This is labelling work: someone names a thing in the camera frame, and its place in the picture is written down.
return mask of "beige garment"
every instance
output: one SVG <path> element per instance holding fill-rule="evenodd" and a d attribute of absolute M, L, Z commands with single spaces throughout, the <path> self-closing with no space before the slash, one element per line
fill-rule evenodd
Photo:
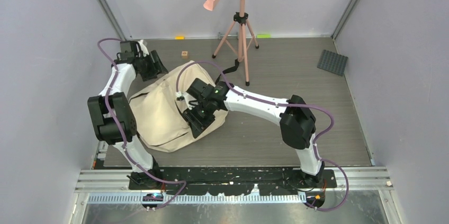
<path fill-rule="evenodd" d="M 181 69 L 192 62 L 175 68 L 129 99 L 136 117 L 137 132 L 148 148 L 171 153 L 201 139 L 225 122 L 228 112 L 215 111 L 215 121 L 201 135 L 193 138 L 190 126 L 179 113 L 187 109 L 187 104 L 176 100 L 176 79 Z M 209 74 L 195 64 L 182 73 L 179 90 L 185 92 L 195 78 L 215 85 Z"/>

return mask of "green sticky note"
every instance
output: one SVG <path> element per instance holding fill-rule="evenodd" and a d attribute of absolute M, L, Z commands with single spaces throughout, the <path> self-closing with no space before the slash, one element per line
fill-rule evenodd
<path fill-rule="evenodd" d="M 259 39 L 269 39 L 269 38 L 271 38 L 271 35 L 270 34 L 258 34 L 257 38 L 259 38 Z"/>

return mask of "purple cable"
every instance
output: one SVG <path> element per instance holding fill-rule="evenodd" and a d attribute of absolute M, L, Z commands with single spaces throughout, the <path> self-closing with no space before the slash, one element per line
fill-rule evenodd
<path fill-rule="evenodd" d="M 237 91 L 236 89 L 234 89 L 234 87 L 231 86 L 231 84 L 230 84 L 229 81 L 228 81 L 228 78 L 227 78 L 226 75 L 223 73 L 223 69 L 220 68 L 220 66 L 218 66 L 217 64 L 215 64 L 214 62 L 211 62 L 211 61 L 194 61 L 194 62 L 191 62 L 190 64 L 187 64 L 184 68 L 182 68 L 181 71 L 180 71 L 179 74 L 178 74 L 178 77 L 176 78 L 176 92 L 179 92 L 179 80 L 180 80 L 180 78 L 181 78 L 181 74 L 182 74 L 187 68 L 189 68 L 190 66 L 192 66 L 192 65 L 194 65 L 194 64 L 210 64 L 210 65 L 214 66 L 214 67 L 215 67 L 216 69 L 218 69 L 218 71 L 220 72 L 220 75 L 223 77 L 223 80 L 224 80 L 224 82 L 226 83 L 226 85 L 229 87 L 229 89 L 230 89 L 231 91 L 235 92 L 237 95 L 243 96 L 243 93 Z M 318 134 L 316 135 L 316 137 L 314 138 L 314 140 L 312 141 L 313 152 L 314 152 L 314 154 L 315 154 L 315 158 L 316 158 L 318 161 L 323 161 L 323 162 L 331 163 L 331 164 L 333 164 L 334 166 L 336 166 L 338 169 L 340 169 L 340 171 L 343 173 L 343 176 L 345 176 L 345 181 L 346 181 L 346 194 L 345 194 L 345 197 L 343 198 L 343 200 L 341 201 L 341 203 L 340 203 L 339 205 L 337 205 L 336 207 L 332 207 L 332 208 L 318 208 L 317 210 L 318 210 L 318 211 L 326 212 L 326 211 L 333 211 L 333 210 L 336 210 L 336 209 L 340 208 L 340 207 L 346 202 L 347 197 L 348 197 L 348 193 L 349 193 L 348 177 L 346 176 L 346 173 L 345 173 L 345 171 L 342 169 L 342 167 L 340 167 L 339 165 L 337 165 L 335 162 L 333 162 L 333 161 L 331 161 L 331 160 L 328 160 L 328 159 L 321 159 L 321 158 L 318 156 L 318 149 L 317 149 L 317 145 L 316 145 L 316 142 L 317 142 L 318 138 L 321 137 L 324 133 L 326 133 L 326 132 L 328 132 L 329 130 L 331 130 L 331 128 L 334 126 L 334 123 L 335 123 L 335 121 L 334 121 L 334 116 L 333 116 L 329 111 L 323 109 L 322 107 L 315 106 L 315 105 L 308 105 L 308 104 L 290 104 L 290 103 L 287 103 L 287 104 L 285 104 L 285 103 L 275 103 L 275 102 L 272 102 L 272 101 L 262 100 L 261 98 L 257 98 L 257 97 L 250 96 L 250 95 L 246 95 L 246 97 L 249 98 L 249 99 L 251 99 L 251 100 L 259 101 L 259 102 L 262 102 L 262 103 L 265 103 L 265 104 L 269 104 L 269 105 L 273 105 L 273 106 L 276 106 L 276 105 L 277 105 L 277 106 L 291 106 L 291 107 L 306 107 L 306 108 L 309 108 L 309 109 L 315 109 L 315 110 L 319 110 L 319 111 L 321 111 L 321 112 L 323 112 L 323 113 L 325 113 L 326 115 L 329 116 L 329 118 L 330 118 L 330 125 L 329 125 L 325 130 L 323 130 L 322 132 L 318 133 Z"/>
<path fill-rule="evenodd" d="M 137 163 L 131 158 L 131 156 L 128 154 L 128 151 L 127 151 L 127 149 L 126 149 L 126 146 L 127 146 L 127 140 L 126 140 L 125 131 L 123 130 L 122 125 L 120 124 L 119 119 L 117 118 L 117 116 L 115 115 L 115 113 L 112 111 L 111 106 L 109 105 L 109 93 L 111 92 L 112 86 L 114 85 L 115 80 L 117 79 L 117 77 L 118 77 L 118 75 L 119 75 L 119 69 L 118 69 L 118 67 L 117 67 L 117 64 L 115 64 L 114 60 L 106 54 L 106 52 L 103 50 L 103 48 L 102 48 L 101 45 L 100 45 L 103 41 L 106 41 L 106 40 L 116 40 L 116 41 L 122 41 L 122 40 L 121 40 L 121 39 L 117 39 L 117 38 L 106 38 L 106 39 L 102 39 L 102 40 L 98 41 L 97 46 L 98 46 L 99 50 L 101 51 L 101 53 L 103 53 L 103 55 L 109 60 L 109 62 L 111 62 L 112 66 L 114 66 L 114 68 L 115 68 L 114 77 L 112 78 L 111 83 L 110 83 L 110 85 L 109 85 L 109 87 L 108 87 L 108 89 L 107 89 L 107 91 L 106 91 L 106 94 L 105 94 L 105 97 L 104 97 L 104 102 L 105 102 L 105 104 L 106 104 L 107 110 L 109 111 L 109 114 L 111 115 L 111 117 L 112 117 L 112 119 L 114 120 L 115 124 L 116 124 L 117 127 L 119 128 L 120 135 L 122 136 L 122 139 L 123 139 L 123 146 L 122 146 L 122 147 L 123 147 L 123 150 L 124 150 L 124 152 L 125 152 L 126 157 L 128 158 L 128 160 L 129 160 L 131 163 L 133 163 L 134 165 L 136 165 L 140 170 L 142 170 L 146 175 L 148 175 L 151 179 L 153 179 L 153 180 L 155 180 L 155 181 L 158 181 L 158 182 L 161 182 L 161 183 L 166 183 L 166 184 L 183 184 L 183 185 L 181 186 L 181 188 L 175 193 L 175 195 L 173 195 L 173 197 L 172 197 L 171 199 L 169 199 L 167 202 L 161 204 L 160 206 L 156 207 L 155 210 L 156 210 L 156 209 L 164 208 L 164 207 L 167 206 L 172 200 L 174 200 L 175 197 L 177 197 L 177 196 L 181 193 L 181 191 L 186 187 L 187 182 L 186 182 L 186 181 L 177 181 L 177 182 L 176 182 L 176 181 L 166 181 L 166 180 L 159 179 L 159 178 L 157 178 L 157 177 L 151 175 L 151 174 L 150 174 L 147 170 L 145 170 L 140 164 L 137 164 Z"/>

